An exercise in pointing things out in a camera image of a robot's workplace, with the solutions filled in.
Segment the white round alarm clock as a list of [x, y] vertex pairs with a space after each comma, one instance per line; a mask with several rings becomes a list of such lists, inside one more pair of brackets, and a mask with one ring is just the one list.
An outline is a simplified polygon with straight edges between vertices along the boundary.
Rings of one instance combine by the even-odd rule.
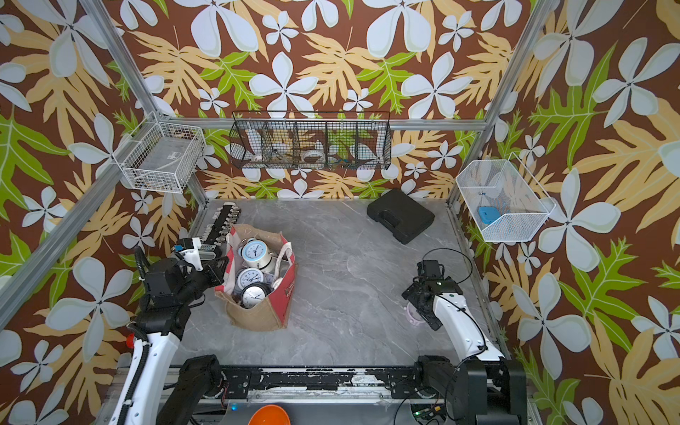
[[242, 269], [236, 279], [235, 292], [241, 292], [253, 283], [265, 283], [266, 279], [263, 272], [256, 267]]

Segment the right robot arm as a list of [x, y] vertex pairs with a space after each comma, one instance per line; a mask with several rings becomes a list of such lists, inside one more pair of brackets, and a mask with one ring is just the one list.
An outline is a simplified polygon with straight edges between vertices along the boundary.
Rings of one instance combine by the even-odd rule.
[[452, 341], [456, 364], [444, 356], [423, 355], [414, 365], [417, 387], [442, 398], [447, 419], [455, 424], [527, 424], [522, 364], [508, 359], [485, 336], [458, 283], [416, 277], [402, 297]]

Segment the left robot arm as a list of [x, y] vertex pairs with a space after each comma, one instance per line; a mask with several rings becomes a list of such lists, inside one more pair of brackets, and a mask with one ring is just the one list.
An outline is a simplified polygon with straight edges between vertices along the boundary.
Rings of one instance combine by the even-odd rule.
[[142, 248], [134, 251], [136, 267], [145, 287], [140, 311], [127, 325], [134, 343], [132, 361], [111, 424], [190, 424], [205, 396], [221, 392], [223, 373], [214, 355], [188, 359], [166, 399], [166, 377], [191, 309], [205, 292], [223, 284], [227, 256], [201, 259], [198, 248], [175, 253], [154, 263]]

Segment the red burlap canvas bag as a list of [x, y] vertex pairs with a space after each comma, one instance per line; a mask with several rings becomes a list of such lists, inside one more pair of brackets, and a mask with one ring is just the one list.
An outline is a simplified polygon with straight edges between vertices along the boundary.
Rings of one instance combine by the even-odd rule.
[[296, 280], [292, 243], [281, 233], [237, 224], [227, 248], [230, 263], [214, 293], [232, 323], [257, 332], [284, 329]]

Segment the beige twin-bell alarm clock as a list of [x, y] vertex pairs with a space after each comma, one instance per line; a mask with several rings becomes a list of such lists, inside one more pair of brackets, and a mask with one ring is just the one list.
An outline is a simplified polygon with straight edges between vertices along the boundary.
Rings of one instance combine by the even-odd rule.
[[276, 255], [264, 241], [247, 239], [239, 245], [237, 252], [241, 256], [243, 267], [256, 268], [263, 273], [274, 271]]

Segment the black round alarm clock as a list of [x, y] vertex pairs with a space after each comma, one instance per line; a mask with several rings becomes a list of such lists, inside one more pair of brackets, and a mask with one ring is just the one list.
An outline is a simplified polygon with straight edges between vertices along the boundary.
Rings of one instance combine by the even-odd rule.
[[252, 309], [263, 302], [272, 292], [271, 287], [266, 283], [253, 283], [247, 286], [240, 296], [240, 305], [245, 309]]

